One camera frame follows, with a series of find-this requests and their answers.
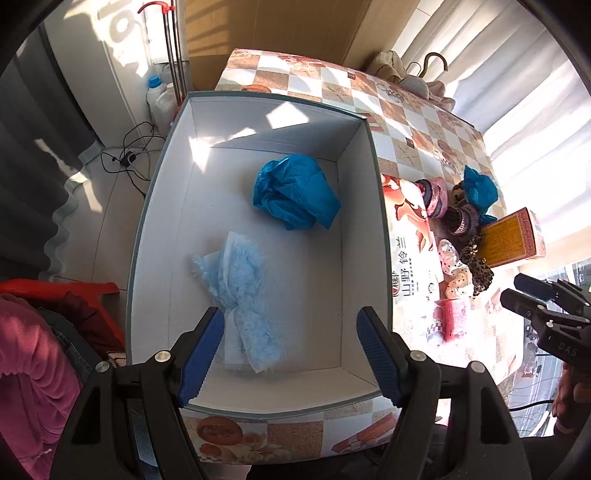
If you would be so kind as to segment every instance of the blue bottle cap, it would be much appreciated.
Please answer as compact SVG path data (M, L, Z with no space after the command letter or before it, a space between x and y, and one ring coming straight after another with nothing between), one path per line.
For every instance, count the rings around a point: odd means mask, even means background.
M150 88L156 88L157 86L162 85L162 80L160 80L158 75L152 75L148 80L148 85Z

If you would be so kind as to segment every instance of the silver screw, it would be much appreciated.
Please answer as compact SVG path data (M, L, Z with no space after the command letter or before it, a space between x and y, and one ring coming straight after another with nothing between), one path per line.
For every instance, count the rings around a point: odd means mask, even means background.
M109 362L98 362L95 366L95 370L101 374L102 372L106 372L110 366L111 364Z
M170 352L168 350L160 350L154 358L157 362L168 362L170 360Z
M410 358L412 358L415 362L424 362L427 359L427 355L425 355L420 350L413 350L410 352Z
M484 372L486 372L486 367L484 366L483 363L472 362L472 364L470 366L477 374L483 374Z

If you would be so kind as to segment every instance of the red handle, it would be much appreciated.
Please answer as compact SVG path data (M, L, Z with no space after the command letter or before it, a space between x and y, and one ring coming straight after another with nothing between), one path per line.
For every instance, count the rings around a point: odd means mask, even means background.
M144 8L148 7L149 5L160 5L162 7L162 14L163 15L166 15L169 10L174 10L176 8L176 7L171 7L166 2L148 2L147 4L144 4L139 8L138 13L140 14L142 12L142 10Z

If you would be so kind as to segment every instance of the curtain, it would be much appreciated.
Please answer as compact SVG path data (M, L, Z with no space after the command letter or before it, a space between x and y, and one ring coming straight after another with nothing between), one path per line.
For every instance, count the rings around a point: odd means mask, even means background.
M591 98L542 23L517 0L443 0L398 54L407 66L430 51L449 71L431 60L425 79L483 133L509 212L530 208L547 242L591 225Z
M97 150L39 27L0 76L0 281L59 273L61 220Z

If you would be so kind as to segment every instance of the white cardboard box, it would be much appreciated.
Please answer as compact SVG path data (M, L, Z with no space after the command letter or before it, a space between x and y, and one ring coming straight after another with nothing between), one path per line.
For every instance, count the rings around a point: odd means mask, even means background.
M332 227L285 229L252 205L261 167L317 159L342 208ZM391 327L391 262L378 163L367 122L280 95L199 92L185 101L151 182L128 290L128 362L144 362L194 329L212 299L190 269L229 231L265 255L267 316L285 359L235 372L215 359L188 408L246 414L324 410L379 395L357 338L373 306Z

